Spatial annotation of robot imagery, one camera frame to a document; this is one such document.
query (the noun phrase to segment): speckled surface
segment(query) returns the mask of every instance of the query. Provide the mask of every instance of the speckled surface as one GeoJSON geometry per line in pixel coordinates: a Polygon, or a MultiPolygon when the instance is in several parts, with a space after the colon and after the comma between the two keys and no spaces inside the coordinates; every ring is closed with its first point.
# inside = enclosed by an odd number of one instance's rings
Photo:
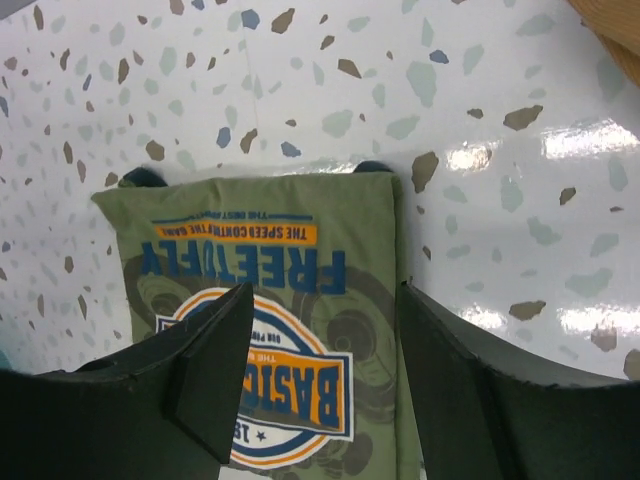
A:
{"type": "Polygon", "coordinates": [[[370,158],[405,180],[414,284],[534,353],[640,379],[640,92],[563,2],[39,2],[0,22],[0,73],[14,368],[128,344],[89,194],[133,167],[370,158]]]}

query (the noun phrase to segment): brown speckle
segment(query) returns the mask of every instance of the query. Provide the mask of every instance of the brown speckle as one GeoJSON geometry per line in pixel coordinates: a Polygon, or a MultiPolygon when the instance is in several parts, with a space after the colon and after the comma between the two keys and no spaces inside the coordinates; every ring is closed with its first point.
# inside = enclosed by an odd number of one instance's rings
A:
{"type": "Polygon", "coordinates": [[[290,8],[284,13],[278,15],[273,22],[271,22],[271,31],[274,33],[283,34],[291,25],[293,21],[293,14],[296,12],[295,8],[290,8]]]}
{"type": "Polygon", "coordinates": [[[64,142],[62,151],[64,152],[64,158],[67,160],[67,163],[71,165],[73,163],[73,149],[71,145],[69,145],[69,142],[64,142]]]}
{"type": "Polygon", "coordinates": [[[571,200],[576,194],[575,187],[567,187],[563,188],[562,192],[560,192],[560,205],[565,205],[569,200],[571,200]]]}
{"type": "Polygon", "coordinates": [[[78,297],[78,305],[80,305],[80,311],[82,312],[82,317],[86,320],[87,319],[87,302],[85,301],[82,295],[78,297]]]}
{"type": "Polygon", "coordinates": [[[320,50],[324,50],[333,42],[335,42],[335,40],[336,37],[334,37],[333,35],[327,35],[326,37],[324,37],[324,40],[322,40],[322,43],[320,44],[320,50]]]}
{"type": "Polygon", "coordinates": [[[603,352],[615,350],[618,346],[618,331],[613,325],[596,325],[591,332],[591,343],[603,352]]]}
{"type": "Polygon", "coordinates": [[[38,295],[38,312],[44,318],[44,296],[42,294],[38,295]]]}
{"type": "Polygon", "coordinates": [[[505,115],[504,122],[502,122],[502,124],[516,132],[518,130],[524,130],[537,120],[538,115],[540,115],[542,110],[542,105],[534,105],[533,107],[525,107],[520,110],[515,110],[505,115]]]}
{"type": "Polygon", "coordinates": [[[349,60],[348,58],[341,58],[340,60],[338,60],[338,70],[344,73],[348,73],[353,77],[362,78],[360,72],[358,71],[358,67],[356,67],[356,64],[353,63],[353,60],[349,60]]]}
{"type": "Polygon", "coordinates": [[[427,183],[433,178],[440,160],[434,152],[420,155],[413,160],[411,167],[411,182],[416,193],[423,192],[427,183]]]}
{"type": "Polygon", "coordinates": [[[144,58],[142,58],[140,54],[134,50],[133,61],[136,62],[138,65],[142,65],[144,63],[144,58]]]}
{"type": "Polygon", "coordinates": [[[69,55],[71,55],[71,50],[67,48],[64,52],[62,52],[62,55],[60,56],[60,68],[63,72],[67,70],[67,61],[69,60],[69,55]]]}
{"type": "Polygon", "coordinates": [[[522,321],[531,320],[536,315],[540,315],[540,312],[542,312],[542,309],[546,307],[546,305],[547,302],[543,300],[514,303],[511,305],[511,308],[509,308],[509,315],[522,321]]]}
{"type": "Polygon", "coordinates": [[[118,85],[122,85],[122,82],[127,79],[127,75],[129,75],[129,62],[123,58],[118,64],[118,85]]]}
{"type": "Polygon", "coordinates": [[[622,371],[629,380],[640,380],[640,350],[634,348],[627,353],[622,371]]]}
{"type": "Polygon", "coordinates": [[[38,5],[33,8],[33,19],[36,21],[36,28],[42,30],[44,28],[44,16],[38,5]]]}
{"type": "Polygon", "coordinates": [[[480,120],[482,117],[484,117],[484,112],[481,108],[472,108],[471,110],[467,110],[467,115],[480,120]]]}
{"type": "Polygon", "coordinates": [[[78,176],[80,177],[80,183],[84,183],[84,179],[87,177],[87,167],[82,160],[78,160],[76,163],[78,168],[78,176]]]}
{"type": "Polygon", "coordinates": [[[158,162],[160,160],[164,160],[164,147],[155,140],[151,140],[147,143],[145,149],[147,150],[147,154],[149,154],[149,158],[151,158],[151,160],[156,160],[158,162]]]}
{"type": "Polygon", "coordinates": [[[118,175],[113,172],[109,172],[109,175],[107,175],[107,178],[105,178],[104,180],[104,186],[110,187],[112,185],[115,185],[116,183],[118,183],[118,180],[118,175]]]}
{"type": "Polygon", "coordinates": [[[240,148],[244,153],[249,153],[249,151],[251,150],[251,142],[253,142],[253,140],[257,136],[258,130],[254,128],[253,130],[248,131],[247,134],[242,137],[242,140],[240,140],[240,148]]]}
{"type": "Polygon", "coordinates": [[[64,269],[67,273],[73,272],[73,258],[72,257],[64,257],[64,269]]]}
{"type": "Polygon", "coordinates": [[[182,15],[184,12],[184,3],[182,3],[182,0],[169,0],[169,8],[174,15],[182,15]]]}
{"type": "Polygon", "coordinates": [[[16,67],[18,66],[18,59],[16,57],[7,58],[4,61],[4,66],[7,67],[9,70],[15,70],[16,67]]]}

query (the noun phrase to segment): graphic print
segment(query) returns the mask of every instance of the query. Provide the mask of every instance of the graphic print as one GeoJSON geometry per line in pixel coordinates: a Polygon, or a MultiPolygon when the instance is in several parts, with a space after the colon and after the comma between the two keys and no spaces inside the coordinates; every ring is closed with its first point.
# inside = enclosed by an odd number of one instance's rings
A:
{"type": "MultiPolygon", "coordinates": [[[[227,290],[203,290],[173,316],[156,315],[156,331],[189,318],[227,290]]],[[[271,470],[302,462],[329,440],[353,442],[352,354],[329,352],[277,303],[257,295],[254,303],[232,460],[271,470]]]]}

